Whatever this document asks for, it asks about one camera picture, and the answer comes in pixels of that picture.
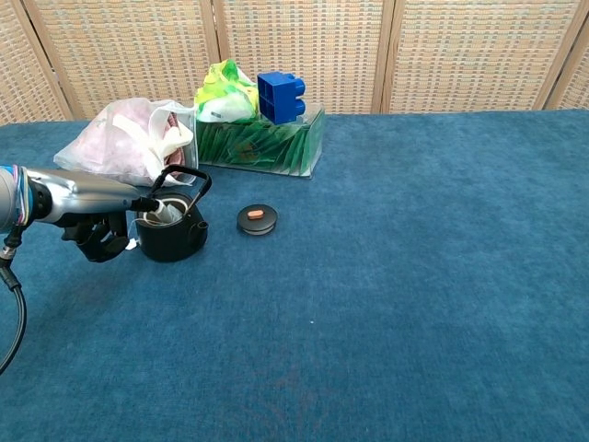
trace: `green packets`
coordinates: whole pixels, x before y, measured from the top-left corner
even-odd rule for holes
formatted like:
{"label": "green packets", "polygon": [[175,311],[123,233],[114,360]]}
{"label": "green packets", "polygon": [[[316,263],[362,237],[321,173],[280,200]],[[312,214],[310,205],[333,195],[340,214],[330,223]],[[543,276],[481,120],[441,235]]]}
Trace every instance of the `green packets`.
{"label": "green packets", "polygon": [[307,105],[297,122],[195,122],[203,164],[309,177],[321,155],[325,112]]}

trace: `blue lego block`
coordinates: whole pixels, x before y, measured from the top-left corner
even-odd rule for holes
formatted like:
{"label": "blue lego block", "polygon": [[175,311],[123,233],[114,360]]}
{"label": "blue lego block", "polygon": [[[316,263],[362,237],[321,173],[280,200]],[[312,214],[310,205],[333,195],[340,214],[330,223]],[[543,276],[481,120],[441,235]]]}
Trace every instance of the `blue lego block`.
{"label": "blue lego block", "polygon": [[296,121],[305,113],[305,103],[297,97],[305,93],[305,83],[293,74],[258,74],[260,112],[274,124]]}

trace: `black cable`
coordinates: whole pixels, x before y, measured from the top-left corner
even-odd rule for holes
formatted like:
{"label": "black cable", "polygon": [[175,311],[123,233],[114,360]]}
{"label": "black cable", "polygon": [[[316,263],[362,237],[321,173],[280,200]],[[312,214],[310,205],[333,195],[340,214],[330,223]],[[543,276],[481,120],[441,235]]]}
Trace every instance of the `black cable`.
{"label": "black cable", "polygon": [[10,346],[10,350],[0,363],[0,375],[4,373],[4,370],[10,365],[12,359],[15,357],[18,351],[18,347],[22,342],[22,337],[25,334],[25,328],[27,327],[27,303],[25,302],[25,297],[22,293],[22,290],[19,286],[15,287],[12,291],[17,298],[18,304],[18,326],[17,326],[17,335],[15,336],[15,340],[12,342]]}

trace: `blue carpet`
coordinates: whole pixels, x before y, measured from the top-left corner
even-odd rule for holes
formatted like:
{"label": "blue carpet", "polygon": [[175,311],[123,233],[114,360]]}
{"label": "blue carpet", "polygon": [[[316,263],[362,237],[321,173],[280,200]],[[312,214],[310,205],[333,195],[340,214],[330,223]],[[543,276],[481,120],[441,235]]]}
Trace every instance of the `blue carpet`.
{"label": "blue carpet", "polygon": [[[2,127],[0,162],[84,125]],[[329,116],[313,180],[207,169],[184,262],[34,225],[0,440],[589,440],[587,140],[582,110]],[[237,232],[253,203],[268,237]]]}

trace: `woven folding screen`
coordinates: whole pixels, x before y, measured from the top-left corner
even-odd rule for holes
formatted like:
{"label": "woven folding screen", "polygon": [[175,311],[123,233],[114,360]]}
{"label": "woven folding screen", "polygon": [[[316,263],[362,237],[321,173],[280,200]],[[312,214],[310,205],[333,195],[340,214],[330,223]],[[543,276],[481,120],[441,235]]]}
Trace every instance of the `woven folding screen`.
{"label": "woven folding screen", "polygon": [[562,70],[548,108],[589,109],[589,18]]}
{"label": "woven folding screen", "polygon": [[371,111],[375,87],[382,90],[377,57],[386,61],[378,53],[383,0],[215,0],[214,10],[221,58],[250,78],[293,73],[306,83],[306,101],[329,112]]}
{"label": "woven folding screen", "polygon": [[0,124],[71,118],[19,2],[0,0]]}
{"label": "woven folding screen", "polygon": [[76,117],[115,99],[190,104],[218,61],[208,0],[25,0]]}
{"label": "woven folding screen", "polygon": [[587,6],[586,0],[397,2],[383,99],[391,112],[541,109]]}

